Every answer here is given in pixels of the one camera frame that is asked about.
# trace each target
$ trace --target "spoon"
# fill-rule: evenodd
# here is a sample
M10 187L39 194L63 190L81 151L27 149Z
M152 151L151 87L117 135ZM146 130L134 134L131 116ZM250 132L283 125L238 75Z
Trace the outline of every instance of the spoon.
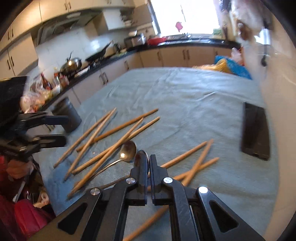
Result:
M125 161L125 162L132 162L135 155L137 153L137 147L136 144L133 141L126 141L122 144L121 149L120 149L120 159L117 161L112 162L111 164L109 164L108 166L104 167L102 170L96 172L95 174L93 174L91 176L91 178L89 179L89 182L91 180L93 180L97 175L99 175L100 173L102 173L103 171L105 171L106 169L108 169L109 167L115 165L116 163L120 162L120 161Z

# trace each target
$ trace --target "kitchen countertop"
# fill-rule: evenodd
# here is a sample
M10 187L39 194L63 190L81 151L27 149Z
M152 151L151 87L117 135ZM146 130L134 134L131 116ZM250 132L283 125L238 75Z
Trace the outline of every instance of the kitchen countertop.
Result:
M171 40L164 43L160 43L158 45L141 45L134 47L132 49L129 49L126 54L120 55L118 57L110 57L106 60L101 61L100 65L97 65L94 68L91 68L88 72L75 77L70 81L70 84L65 87L58 95L47 101L38 111L45 111L47 110L59 97L61 97L64 93L66 93L68 90L73 88L76 84L83 81L88 76L94 74L95 72L99 71L100 69L104 68L105 66L120 60L122 58L125 58L133 53L141 52L145 50L150 49L156 49L156 48L164 48L164 47L176 47L176 46L211 46L211 47L223 47L223 48L237 48L239 49L241 45L234 41L226 41L222 39L190 39L190 40Z

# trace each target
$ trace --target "bottle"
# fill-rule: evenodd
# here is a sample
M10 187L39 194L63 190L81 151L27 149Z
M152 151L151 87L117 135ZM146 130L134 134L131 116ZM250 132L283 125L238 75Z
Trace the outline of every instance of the bottle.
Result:
M42 78L42 85L43 88L46 90L52 90L52 85L48 82L48 80L44 77L44 73L41 73L41 78Z

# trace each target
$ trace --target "window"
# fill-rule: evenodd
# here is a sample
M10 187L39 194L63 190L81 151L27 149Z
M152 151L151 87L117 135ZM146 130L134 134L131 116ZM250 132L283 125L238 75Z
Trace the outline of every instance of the window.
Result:
M213 0L151 0L161 35L212 34L219 28ZM181 22L180 32L176 23Z

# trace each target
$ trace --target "kitchen cabinet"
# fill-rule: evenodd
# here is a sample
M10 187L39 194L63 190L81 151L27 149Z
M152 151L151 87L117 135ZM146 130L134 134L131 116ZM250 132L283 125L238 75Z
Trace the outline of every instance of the kitchen cabinet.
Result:
M143 67L162 67L162 58L159 49L152 49L140 52Z
M66 0L69 12L93 7L94 0Z
M104 9L99 16L94 18L93 23L99 35L125 27L119 9Z
M40 0L39 3L42 22L69 12L65 0Z
M186 54L187 66L201 66L204 64L214 64L215 54L213 47L187 46Z
M231 52L232 52L231 49L214 47L215 56L216 55L222 55L222 56L231 57Z
M11 38L12 41L27 32L31 28L42 23L39 0L32 1L12 22Z
M131 54L124 58L126 70L143 68L143 64L139 53Z
M15 76L27 73L38 66L38 56L31 34L27 34L10 46L8 54Z
M13 72L12 65L10 63L8 51L6 50L0 56L0 80L14 77L14 76L15 74Z
M9 27L0 41L0 51L10 43L11 43L11 32Z
M186 47L160 49L164 67L187 67Z
M102 77L106 82L112 82L119 76L123 75L127 70L124 64L124 59L117 60L114 63L107 65L101 70Z
M104 84L101 78L101 73L100 71L97 71L75 85L72 89L80 103L82 103L103 87Z

